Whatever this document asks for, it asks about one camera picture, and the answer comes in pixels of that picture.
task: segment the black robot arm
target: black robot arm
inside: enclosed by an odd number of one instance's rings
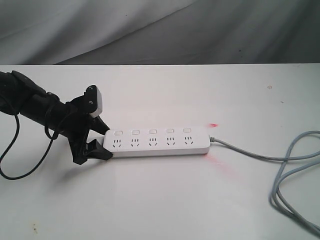
[[[90,130],[102,135],[109,130],[99,117],[102,97],[95,85],[89,86],[84,95],[62,103],[57,95],[46,92],[20,72],[0,72],[0,111],[9,115],[20,113],[43,125],[50,139],[56,139],[58,134],[67,137],[76,164],[113,156],[97,140],[87,143]]]

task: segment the electrical cable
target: electrical cable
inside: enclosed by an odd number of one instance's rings
[[[27,176],[29,176],[30,174],[32,174],[41,164],[42,162],[44,161],[44,159],[46,158],[46,156],[48,155],[49,153],[49,150],[52,146],[52,143],[55,139],[57,139],[58,135],[59,135],[59,128],[61,126],[61,124],[64,122],[64,120],[72,113],[69,113],[67,114],[61,121],[60,123],[58,124],[58,127],[55,129],[54,133],[53,133],[53,136],[50,138],[50,142],[49,142],[49,145],[46,149],[46,151],[44,152],[42,158],[40,159],[40,161],[34,166],[34,168],[32,168],[29,172],[23,174],[23,175],[20,175],[20,176],[15,176],[15,177],[11,177],[11,176],[7,176],[3,171],[2,171],[2,168],[1,168],[1,162],[2,160],[4,159],[4,157],[6,156],[6,154],[9,152],[9,150],[11,149],[11,147],[14,145],[14,143],[16,142],[17,138],[18,138],[18,135],[19,135],[19,131],[20,131],[20,121],[19,121],[19,117],[18,117],[18,114],[16,113],[14,107],[10,104],[10,102],[2,95],[0,94],[0,98],[2,98],[6,104],[9,106],[9,108],[11,109],[13,115],[14,115],[14,118],[15,118],[15,122],[16,122],[16,130],[15,130],[15,134],[14,134],[14,137],[12,139],[12,141],[10,142],[9,146],[5,149],[5,151],[3,152],[3,154],[0,156],[0,175],[2,177],[4,177],[5,179],[7,180],[18,180],[18,179],[22,179],[22,178],[25,178]]]
[[[320,238],[320,226],[306,220],[300,213],[297,212],[297,210],[295,210],[289,203],[288,201],[284,198],[284,196],[281,194],[280,192],[280,184],[282,183],[283,180],[285,180],[287,177],[298,173],[300,171],[303,171],[305,169],[311,168],[315,165],[320,164],[320,159],[314,160],[312,162],[309,162],[303,166],[297,167],[293,170],[290,170],[286,173],[283,174],[283,171],[288,163],[288,161],[294,161],[294,160],[305,160],[305,159],[310,159],[310,158],[314,158],[320,155],[320,151],[315,152],[313,154],[309,154],[309,155],[305,155],[305,156],[295,156],[295,157],[290,157],[291,152],[294,148],[294,146],[296,145],[296,143],[308,136],[308,135],[312,135],[312,134],[320,134],[320,131],[306,131],[302,134],[300,134],[299,136],[297,136],[292,143],[290,144],[285,157],[270,157],[270,156],[263,156],[263,155],[259,155],[259,154],[255,154],[246,150],[243,150],[241,148],[238,148],[234,145],[231,145],[229,143],[226,143],[222,140],[216,139],[214,137],[210,137],[210,142],[211,143],[219,143],[224,145],[225,147],[234,150],[238,153],[244,154],[246,156],[255,158],[255,159],[259,159],[259,160],[267,160],[267,161],[281,161],[281,166],[274,178],[274,182],[272,185],[272,190],[271,193],[269,195],[269,202],[271,204],[271,206],[276,209],[279,213],[287,216],[288,218],[292,219],[293,221],[295,221],[297,224],[299,224],[301,227],[303,227],[305,230],[307,230],[308,232],[312,233],[313,235],[317,236],[318,238]]]

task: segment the electrical outlet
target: electrical outlet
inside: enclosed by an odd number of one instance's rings
[[[210,138],[201,126],[110,129],[105,134],[103,147],[112,152],[114,158],[206,154]]]

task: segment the gray fabric backdrop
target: gray fabric backdrop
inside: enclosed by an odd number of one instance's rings
[[[319,0],[0,0],[0,64],[319,62]]]

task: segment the white tabletop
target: white tabletop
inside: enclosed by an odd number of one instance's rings
[[[258,154],[284,157],[298,134],[320,129],[320,64],[190,66],[0,66],[30,77],[62,102],[95,84],[111,128],[207,126],[208,133]],[[49,143],[21,116],[20,136],[2,162],[29,171]],[[0,113],[0,152],[15,132]],[[294,155],[319,150],[301,141]],[[209,156],[72,162],[65,137],[27,178],[0,179],[2,240],[316,239],[268,203],[279,168],[213,145]],[[297,164],[289,164],[288,169]],[[287,200],[320,224],[317,167],[282,185]]]

